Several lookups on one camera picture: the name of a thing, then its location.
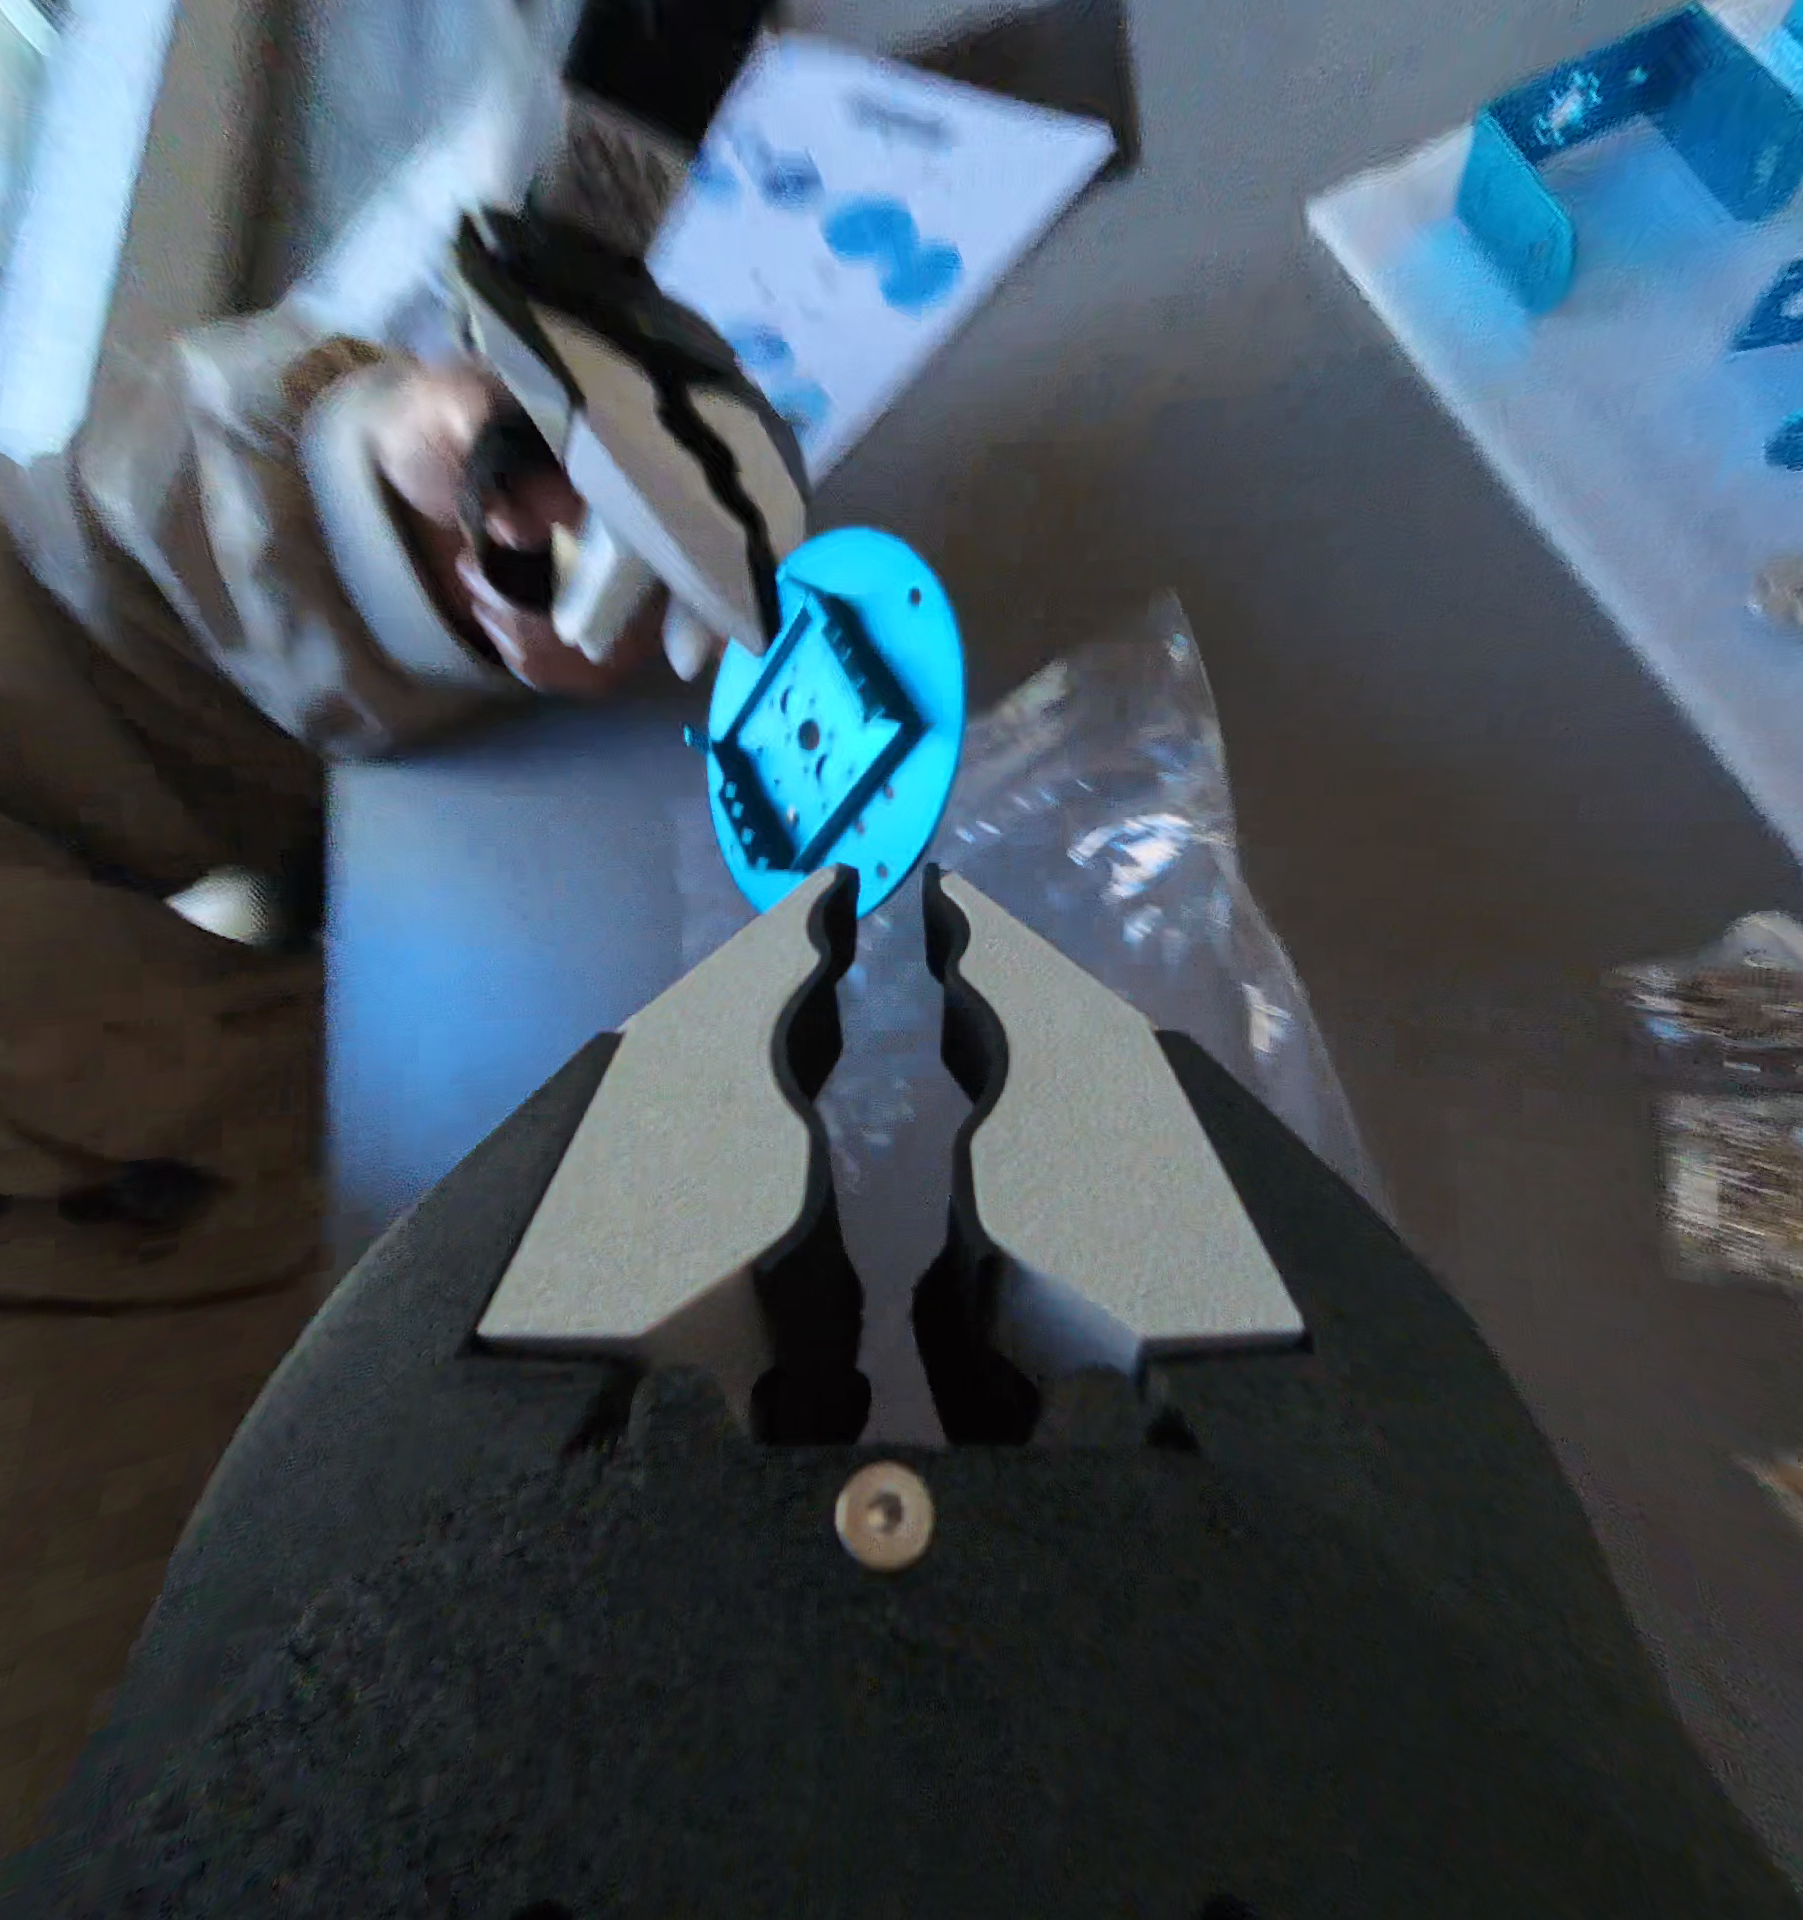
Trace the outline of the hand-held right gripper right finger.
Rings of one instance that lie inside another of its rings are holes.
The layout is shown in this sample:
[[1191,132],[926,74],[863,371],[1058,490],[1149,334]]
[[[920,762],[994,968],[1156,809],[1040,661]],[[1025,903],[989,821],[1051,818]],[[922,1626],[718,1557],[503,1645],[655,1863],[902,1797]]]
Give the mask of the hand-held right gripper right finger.
[[946,1260],[965,1341],[1019,1377],[1296,1351],[1302,1312],[1126,998],[922,874],[942,1064],[969,1102]]

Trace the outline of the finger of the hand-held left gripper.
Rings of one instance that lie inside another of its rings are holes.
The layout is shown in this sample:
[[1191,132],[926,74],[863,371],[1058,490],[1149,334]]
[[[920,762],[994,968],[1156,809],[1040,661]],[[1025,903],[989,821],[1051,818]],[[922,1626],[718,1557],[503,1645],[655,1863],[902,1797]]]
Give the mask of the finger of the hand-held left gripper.
[[538,323],[573,390],[564,465],[589,509],[555,595],[555,634],[610,657],[656,582],[712,637],[763,652],[777,637],[777,604],[752,598],[737,529],[718,507],[681,423],[687,384],[708,380],[665,384],[577,321]]
[[742,541],[755,601],[779,598],[783,559],[808,536],[808,467],[790,423],[750,382],[691,382],[684,430]]

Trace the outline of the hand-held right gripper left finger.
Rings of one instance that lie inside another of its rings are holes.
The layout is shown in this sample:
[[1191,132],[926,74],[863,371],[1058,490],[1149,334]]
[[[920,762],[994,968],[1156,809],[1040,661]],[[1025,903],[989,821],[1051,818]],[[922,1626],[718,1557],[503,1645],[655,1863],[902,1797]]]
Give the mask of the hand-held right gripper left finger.
[[863,1282],[818,1095],[860,880],[828,866],[610,1036],[479,1322],[510,1356],[852,1373]]

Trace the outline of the grey desk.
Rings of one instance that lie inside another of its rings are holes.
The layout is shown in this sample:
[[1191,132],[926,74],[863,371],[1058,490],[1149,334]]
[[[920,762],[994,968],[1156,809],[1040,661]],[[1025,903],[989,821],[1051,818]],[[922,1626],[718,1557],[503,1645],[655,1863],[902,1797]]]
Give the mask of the grey desk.
[[[1633,1044],[1601,988],[1803,875],[1398,358],[1302,199],[1643,5],[1129,5],[1134,170],[1100,187],[831,482],[920,541],[982,705],[1175,590],[1245,864],[1398,1227],[1557,1444],[1669,1683],[1803,1872],[1803,1540],[1750,1460],[1803,1452],[1803,1317],[1675,1276]],[[659,706],[520,722],[337,800],[345,1264],[611,1015],[687,911]],[[43,1327],[16,1481],[0,1858],[121,1678],[241,1401],[83,1436],[125,1324]]]

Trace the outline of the person's left hand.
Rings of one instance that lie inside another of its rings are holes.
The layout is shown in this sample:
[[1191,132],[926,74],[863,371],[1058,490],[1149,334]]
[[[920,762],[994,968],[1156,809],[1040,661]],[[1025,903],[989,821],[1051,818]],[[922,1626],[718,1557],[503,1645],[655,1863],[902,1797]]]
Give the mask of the person's left hand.
[[538,694],[592,699],[614,693],[653,657],[684,682],[716,660],[716,638],[653,592],[605,663],[566,645],[542,613],[507,598],[484,573],[458,512],[460,481],[505,391],[469,366],[401,361],[370,409],[367,445],[378,484],[437,613],[476,657]]

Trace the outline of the clear plastic bag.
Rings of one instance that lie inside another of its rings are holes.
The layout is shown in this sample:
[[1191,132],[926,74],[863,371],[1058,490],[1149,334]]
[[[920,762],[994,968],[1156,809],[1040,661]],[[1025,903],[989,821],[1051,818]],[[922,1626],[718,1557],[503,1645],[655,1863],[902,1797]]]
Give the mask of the clear plastic bag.
[[[1188,1036],[1389,1224],[1302,978],[1255,898],[1212,680],[1173,589],[969,719],[929,851],[1156,1026]],[[824,1095],[851,1221],[942,1206],[965,1114],[913,878],[863,916]]]

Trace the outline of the white instruction booklet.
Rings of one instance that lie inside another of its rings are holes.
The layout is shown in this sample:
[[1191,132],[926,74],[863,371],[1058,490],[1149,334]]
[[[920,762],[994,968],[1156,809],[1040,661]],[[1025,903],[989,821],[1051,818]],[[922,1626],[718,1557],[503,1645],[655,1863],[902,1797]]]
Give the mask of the white instruction booklet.
[[821,482],[1113,158],[1104,120],[766,36],[649,254]]

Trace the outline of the person's beige jacket torso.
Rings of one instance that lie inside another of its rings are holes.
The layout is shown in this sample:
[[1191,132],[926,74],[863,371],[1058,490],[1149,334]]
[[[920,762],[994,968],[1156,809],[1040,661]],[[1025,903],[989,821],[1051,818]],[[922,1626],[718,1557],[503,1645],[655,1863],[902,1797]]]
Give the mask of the person's beige jacket torso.
[[321,818],[66,472],[0,456],[0,1863],[312,1305],[318,966],[169,901]]

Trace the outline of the pile of screw bags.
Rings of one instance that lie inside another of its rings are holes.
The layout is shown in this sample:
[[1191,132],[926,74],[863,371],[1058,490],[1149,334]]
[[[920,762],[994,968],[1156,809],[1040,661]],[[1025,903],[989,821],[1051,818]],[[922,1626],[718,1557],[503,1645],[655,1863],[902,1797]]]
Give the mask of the pile of screw bags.
[[1673,1271],[1785,1299],[1803,1327],[1803,924],[1748,914],[1605,988],[1649,1091]]

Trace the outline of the white foam tray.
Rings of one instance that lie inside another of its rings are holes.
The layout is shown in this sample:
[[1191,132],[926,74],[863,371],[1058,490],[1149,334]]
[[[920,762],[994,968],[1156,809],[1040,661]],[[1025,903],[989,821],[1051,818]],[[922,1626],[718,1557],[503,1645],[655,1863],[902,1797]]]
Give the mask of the white foam tray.
[[[1794,5],[1701,7],[1803,107]],[[1308,224],[1803,870],[1803,633],[1750,611],[1755,571],[1803,553],[1803,472],[1763,457],[1803,412],[1803,347],[1731,349],[1803,259],[1803,180],[1742,224],[1646,126],[1565,157],[1548,183],[1580,273],[1532,316],[1456,217],[1477,111],[1316,196]]]

